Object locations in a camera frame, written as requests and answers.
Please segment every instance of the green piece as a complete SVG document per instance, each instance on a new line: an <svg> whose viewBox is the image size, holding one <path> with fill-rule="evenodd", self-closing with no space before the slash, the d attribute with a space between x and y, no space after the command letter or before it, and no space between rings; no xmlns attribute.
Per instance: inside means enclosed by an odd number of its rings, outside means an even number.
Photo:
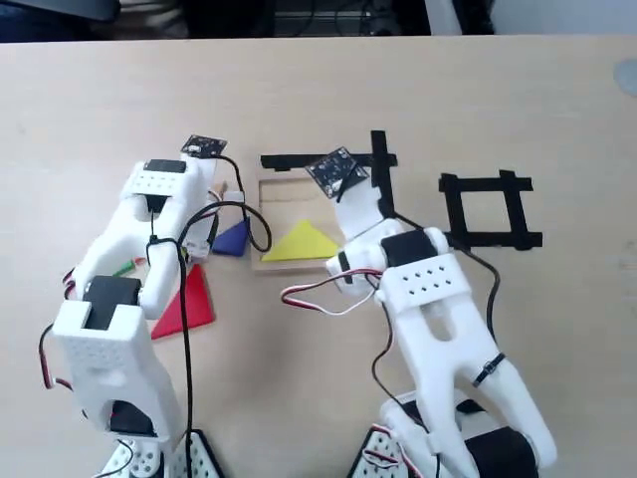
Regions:
<svg viewBox="0 0 637 478"><path fill-rule="evenodd" d="M135 269L135 263L134 261L128 261L125 264L123 264L119 270L117 272L115 272L113 275L116 277L119 276L123 276L124 274L130 272L130 271L134 271Z"/></svg>

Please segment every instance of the black square frame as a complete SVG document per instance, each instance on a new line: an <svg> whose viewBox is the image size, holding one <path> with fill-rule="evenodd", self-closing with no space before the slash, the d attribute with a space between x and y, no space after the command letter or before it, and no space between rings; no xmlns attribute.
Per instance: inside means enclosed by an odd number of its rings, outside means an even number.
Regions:
<svg viewBox="0 0 637 478"><path fill-rule="evenodd" d="M533 191L530 177L517 177L513 171L501 169L500 177L459 178L456 174L443 173L438 181L438 190L445 193L449 214L448 233L468 248L514 247L528 251L542 246L542 233L529 232L525 210L520 198L521 191ZM502 192L505 195L511 232L473 232L467 230L463 192Z"/></svg>

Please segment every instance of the wooden table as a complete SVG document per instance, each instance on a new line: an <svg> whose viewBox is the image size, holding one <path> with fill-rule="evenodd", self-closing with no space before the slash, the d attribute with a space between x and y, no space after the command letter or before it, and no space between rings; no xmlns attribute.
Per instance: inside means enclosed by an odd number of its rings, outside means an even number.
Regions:
<svg viewBox="0 0 637 478"><path fill-rule="evenodd" d="M69 393L43 390L36 342L135 161L176 157L198 132L227 138L254 175L261 153L366 150L372 128L398 154L397 206L426 224L448 227L441 172L533 178L523 201L544 247L481 251L504 280L497 333L555 436L546 476L631 476L637 100L613 67L636 52L636 37L0 47L3 476L91 476L109 454ZM503 227L491 199L466 201L470 226ZM482 308L491 277L462 260ZM381 313L286 308L279 291L308 277L257 276L247 257L206 270L218 322L192 334L195 424L230 476L344 476L385 399L369 373ZM183 404L182 347L175 337L155 349ZM396 392L411 386L398 351L380 373Z"/></svg>

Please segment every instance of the wooden board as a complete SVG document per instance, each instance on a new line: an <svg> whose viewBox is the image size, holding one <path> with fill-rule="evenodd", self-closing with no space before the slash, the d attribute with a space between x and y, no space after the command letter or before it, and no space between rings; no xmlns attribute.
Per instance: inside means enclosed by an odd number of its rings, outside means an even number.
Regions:
<svg viewBox="0 0 637 478"><path fill-rule="evenodd" d="M314 180L302 168L291 171L260 171L257 180L259 209L272 229L276 244L283 236L304 219L323 232L336 244L342 245L344 238L336 223L333 205L325 197ZM260 244L264 244L264 234L253 229ZM263 262L263 254L252 248L251 260L256 271L308 272L322 271L326 259L303 261Z"/></svg>

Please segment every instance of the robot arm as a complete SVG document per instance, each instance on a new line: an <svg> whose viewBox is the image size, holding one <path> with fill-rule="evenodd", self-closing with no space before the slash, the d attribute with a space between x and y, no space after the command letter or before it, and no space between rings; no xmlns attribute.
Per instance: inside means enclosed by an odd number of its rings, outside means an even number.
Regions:
<svg viewBox="0 0 637 478"><path fill-rule="evenodd" d="M133 440L130 476L154 476L185 428L146 325L161 316L170 298L177 254L173 243L146 245L151 231L179 237L186 221L211 203L215 163L182 155L134 167L106 231L73 273L78 299L62 304L53 326L85 417L113 438ZM184 245L191 257L207 256L213 219L190 228ZM119 264L146 253L150 268L143 286L137 279L111 275ZM137 463L137 456L146 461Z"/></svg>
<svg viewBox="0 0 637 478"><path fill-rule="evenodd" d="M427 430L394 401L383 406L383 421L425 476L436 476L438 457L440 477L487 476L481 475L482 457L470 451L457 422L454 380L461 376L499 410L509 427L503 429L507 436L512 432L524 438L519 441L528 444L531 465L550 466L556 459L550 432L516 368L489 334L444 234L435 228L404 232L395 219L382 219L373 199L380 194L374 189L366 179L347 189L340 202L333 202L349 242L326 267L331 275L356 268L383 271L375 300L391 321ZM336 284L352 295L370 287L355 276ZM444 334L438 335L436 329ZM502 435L489 434L493 430L490 426L483 435L502 441Z"/></svg>

